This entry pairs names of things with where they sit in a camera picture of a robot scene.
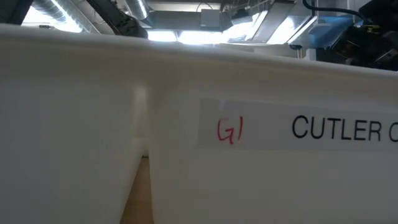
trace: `white label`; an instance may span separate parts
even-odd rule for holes
[[[398,116],[202,99],[197,148],[398,151]]]

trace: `metal duct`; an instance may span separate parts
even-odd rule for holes
[[[99,34],[97,28],[70,0],[34,0],[32,7],[59,23],[67,23],[70,16],[83,32]]]
[[[149,15],[149,6],[145,0],[126,0],[130,15],[142,20]]]

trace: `white plastic surface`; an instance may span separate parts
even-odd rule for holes
[[[0,223],[120,222],[145,94],[81,37],[0,28]]]
[[[396,73],[14,27],[0,46],[0,223],[117,223],[147,133],[156,224],[398,221],[394,148],[197,147],[204,98],[394,114]]]

